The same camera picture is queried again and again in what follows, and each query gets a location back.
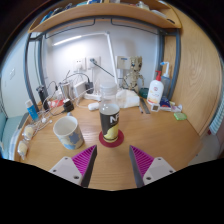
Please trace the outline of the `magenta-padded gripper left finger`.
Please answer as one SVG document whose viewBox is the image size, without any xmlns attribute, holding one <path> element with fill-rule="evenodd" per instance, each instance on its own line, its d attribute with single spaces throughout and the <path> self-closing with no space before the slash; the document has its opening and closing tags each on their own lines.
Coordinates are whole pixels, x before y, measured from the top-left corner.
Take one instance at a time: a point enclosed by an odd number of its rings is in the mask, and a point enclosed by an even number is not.
<svg viewBox="0 0 224 224">
<path fill-rule="evenodd" d="M 49 172 L 87 188 L 90 183 L 96 156 L 97 146 L 93 145 L 73 157 L 63 157 Z"/>
</svg>

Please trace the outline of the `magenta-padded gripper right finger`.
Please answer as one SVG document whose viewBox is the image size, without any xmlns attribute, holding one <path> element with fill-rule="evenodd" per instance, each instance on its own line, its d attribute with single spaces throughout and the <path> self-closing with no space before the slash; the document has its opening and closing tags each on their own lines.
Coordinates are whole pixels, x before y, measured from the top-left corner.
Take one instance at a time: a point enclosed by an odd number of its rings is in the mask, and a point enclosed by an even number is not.
<svg viewBox="0 0 224 224">
<path fill-rule="evenodd" d="M 138 188 L 175 173 L 162 157 L 152 157 L 135 146 L 129 146 L 129 156 Z"/>
</svg>

